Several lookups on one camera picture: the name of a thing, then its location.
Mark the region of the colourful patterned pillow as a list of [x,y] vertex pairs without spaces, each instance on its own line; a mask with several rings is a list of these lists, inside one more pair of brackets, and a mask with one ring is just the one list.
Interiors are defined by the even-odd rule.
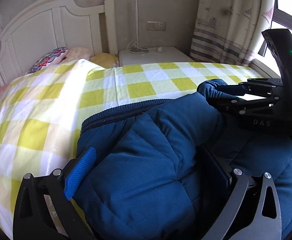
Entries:
[[68,53],[67,47],[58,47],[49,53],[43,55],[26,74],[33,74],[43,68],[58,65],[66,57]]

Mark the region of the wall power socket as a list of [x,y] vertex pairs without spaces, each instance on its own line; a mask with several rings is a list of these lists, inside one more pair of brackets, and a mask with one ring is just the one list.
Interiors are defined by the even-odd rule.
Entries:
[[166,22],[161,21],[147,21],[148,31],[166,31]]

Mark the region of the yellow white checkered bedspread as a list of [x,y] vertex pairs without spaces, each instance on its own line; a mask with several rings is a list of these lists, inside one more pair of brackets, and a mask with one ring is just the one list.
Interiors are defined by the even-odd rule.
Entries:
[[12,237],[24,174],[49,174],[74,157],[89,116],[128,103],[179,98],[205,80],[229,85],[258,78],[249,67],[170,62],[104,69],[87,60],[48,67],[13,80],[0,99],[0,229]]

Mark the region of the white stick lamp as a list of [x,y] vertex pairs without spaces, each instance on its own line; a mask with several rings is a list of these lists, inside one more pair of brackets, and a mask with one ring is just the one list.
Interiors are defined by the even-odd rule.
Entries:
[[142,48],[140,46],[139,38],[139,9],[138,0],[134,0],[134,23],[135,23],[135,41],[131,41],[128,46],[128,52],[130,54],[146,54],[149,52],[147,48]]

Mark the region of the blue quilted puffer jacket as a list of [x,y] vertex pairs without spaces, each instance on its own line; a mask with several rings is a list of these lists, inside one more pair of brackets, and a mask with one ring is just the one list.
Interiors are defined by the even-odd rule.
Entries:
[[93,147],[93,166],[74,194],[90,227],[103,239],[202,237],[223,209],[225,180],[209,169],[210,156],[246,175],[269,172],[282,216],[282,236],[292,230],[292,140],[282,131],[251,132],[225,120],[207,98],[221,79],[175,100],[113,107],[87,118],[77,155]]

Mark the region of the yellow pillow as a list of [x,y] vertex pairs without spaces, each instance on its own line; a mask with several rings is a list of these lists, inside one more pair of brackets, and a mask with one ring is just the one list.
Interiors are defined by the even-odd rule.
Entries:
[[96,54],[89,60],[90,62],[97,64],[105,69],[111,69],[119,66],[118,57],[109,53]]

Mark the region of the white nightstand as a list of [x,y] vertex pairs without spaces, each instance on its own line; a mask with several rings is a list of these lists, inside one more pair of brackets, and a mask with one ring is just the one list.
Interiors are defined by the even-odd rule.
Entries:
[[132,54],[128,50],[121,50],[119,52],[120,67],[135,64],[193,61],[193,59],[191,59],[175,47],[164,47],[161,53],[159,53],[157,49],[154,48],[149,49],[149,51],[144,54]]

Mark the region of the patterned striped curtain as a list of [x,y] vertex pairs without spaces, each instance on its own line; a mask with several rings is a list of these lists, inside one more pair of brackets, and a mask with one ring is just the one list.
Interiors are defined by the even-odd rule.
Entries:
[[190,57],[247,66],[259,52],[275,0],[199,0]]

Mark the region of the white wooden headboard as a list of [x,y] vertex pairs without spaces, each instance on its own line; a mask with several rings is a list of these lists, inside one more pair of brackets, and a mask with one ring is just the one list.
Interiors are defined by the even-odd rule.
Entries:
[[57,47],[104,51],[100,15],[106,22],[108,51],[118,53],[114,0],[79,7],[74,0],[39,0],[13,18],[0,33],[0,86],[21,76]]

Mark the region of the pink beige pillow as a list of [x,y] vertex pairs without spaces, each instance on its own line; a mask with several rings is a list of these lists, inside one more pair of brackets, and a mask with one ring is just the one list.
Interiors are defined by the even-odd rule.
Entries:
[[84,47],[73,47],[70,48],[63,59],[63,62],[71,62],[74,60],[85,59],[89,60],[92,57],[92,52],[88,48]]

